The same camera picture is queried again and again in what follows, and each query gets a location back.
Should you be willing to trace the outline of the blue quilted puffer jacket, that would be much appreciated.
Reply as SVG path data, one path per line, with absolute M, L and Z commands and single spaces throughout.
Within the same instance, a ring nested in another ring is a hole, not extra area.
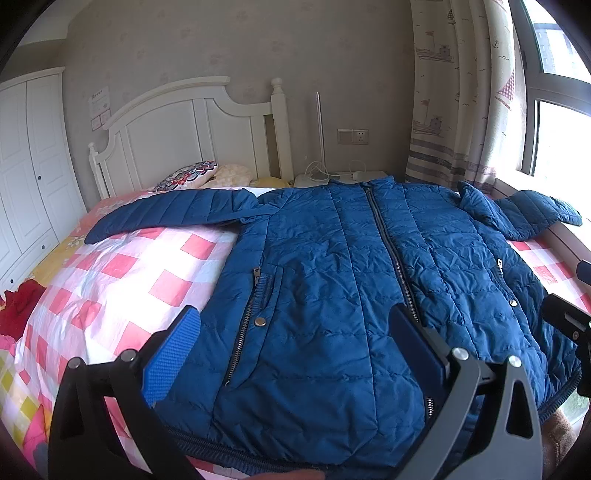
M 394 341 L 394 305 L 480 360 L 518 356 L 541 419 L 576 388 L 574 343 L 543 320 L 545 289 L 512 248 L 558 222 L 582 219 L 535 191 L 493 200 L 467 183 L 383 178 L 157 194 L 103 217 L 86 240 L 238 228 L 197 341 L 154 404 L 184 454 L 249 473 L 383 479 L 435 406 Z

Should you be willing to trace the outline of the pink checkered bed quilt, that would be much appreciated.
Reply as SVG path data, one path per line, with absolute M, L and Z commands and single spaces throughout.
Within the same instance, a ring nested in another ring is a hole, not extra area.
M 68 360 L 99 363 L 142 345 L 186 305 L 200 316 L 236 240 L 235 225 L 149 228 L 83 245 L 50 282 L 10 349 L 1 382 L 23 389 L 25 418 L 3 421 L 26 459 L 45 464 L 58 386 Z

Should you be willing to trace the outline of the red garment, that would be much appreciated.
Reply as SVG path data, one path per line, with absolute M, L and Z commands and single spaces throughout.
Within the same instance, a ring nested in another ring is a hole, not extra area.
M 5 291 L 1 308 L 1 334 L 19 340 L 27 321 L 46 288 L 33 279 L 24 281 L 16 291 Z

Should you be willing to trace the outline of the patterned red blue pillow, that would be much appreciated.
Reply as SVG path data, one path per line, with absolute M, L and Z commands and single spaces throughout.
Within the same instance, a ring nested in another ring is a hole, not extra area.
M 153 193 L 198 189 L 204 186 L 218 170 L 214 161 L 201 161 L 179 168 L 157 183 Z

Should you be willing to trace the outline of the cream floral pillow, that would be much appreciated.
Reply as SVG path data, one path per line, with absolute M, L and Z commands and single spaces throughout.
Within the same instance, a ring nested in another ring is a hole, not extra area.
M 249 168 L 228 164 L 218 166 L 211 179 L 204 183 L 204 188 L 249 187 L 256 177 Z

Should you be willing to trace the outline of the yellow pillow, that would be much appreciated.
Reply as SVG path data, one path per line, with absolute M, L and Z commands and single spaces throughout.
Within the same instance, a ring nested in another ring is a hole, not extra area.
M 290 182 L 277 178 L 277 177 L 264 177 L 253 180 L 250 182 L 250 186 L 256 188 L 274 188 L 274 189 L 281 189 L 281 188 L 290 188 Z

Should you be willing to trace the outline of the white wardrobe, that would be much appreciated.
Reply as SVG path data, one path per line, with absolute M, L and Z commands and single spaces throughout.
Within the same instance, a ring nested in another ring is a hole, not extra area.
M 70 156 L 62 67 L 1 84 L 1 290 L 13 290 L 86 214 Z

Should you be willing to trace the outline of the white bedside table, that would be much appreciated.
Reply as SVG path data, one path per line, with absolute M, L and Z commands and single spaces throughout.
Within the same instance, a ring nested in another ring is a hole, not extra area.
M 322 172 L 306 173 L 297 175 L 294 179 L 294 188 L 308 188 L 321 185 L 327 185 L 329 181 L 334 180 L 344 184 L 356 184 L 369 182 L 387 177 L 383 171 L 349 171 L 334 172 L 326 174 Z

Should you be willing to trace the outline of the sailboat print curtain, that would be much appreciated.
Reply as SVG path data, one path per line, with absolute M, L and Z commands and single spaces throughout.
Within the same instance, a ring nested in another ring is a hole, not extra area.
M 415 82 L 406 177 L 491 192 L 522 162 L 525 72 L 506 1 L 414 1 Z

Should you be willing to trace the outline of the white wooden headboard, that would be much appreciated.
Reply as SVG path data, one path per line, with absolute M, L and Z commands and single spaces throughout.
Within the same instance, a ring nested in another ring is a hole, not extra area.
M 103 151 L 88 146 L 102 199 L 145 190 L 200 161 L 238 164 L 256 178 L 294 180 L 287 96 L 270 82 L 270 99 L 242 104 L 228 95 L 228 76 L 167 83 L 128 102 L 104 125 Z

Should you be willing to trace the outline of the window frame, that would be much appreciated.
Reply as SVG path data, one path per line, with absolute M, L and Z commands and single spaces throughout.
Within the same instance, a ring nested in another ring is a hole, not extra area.
M 567 185 L 590 174 L 590 58 L 541 1 L 512 1 L 525 72 L 521 171 Z

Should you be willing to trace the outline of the wall socket panel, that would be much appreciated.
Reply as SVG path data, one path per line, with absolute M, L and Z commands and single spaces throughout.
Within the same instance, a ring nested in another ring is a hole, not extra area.
M 341 145 L 368 145 L 370 143 L 367 129 L 339 129 L 338 143 Z

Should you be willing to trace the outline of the paper notice on wall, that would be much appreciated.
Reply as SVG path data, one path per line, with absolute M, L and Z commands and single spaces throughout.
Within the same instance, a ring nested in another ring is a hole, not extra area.
M 110 91 L 107 86 L 93 93 L 88 99 L 90 126 L 97 131 L 110 119 Z

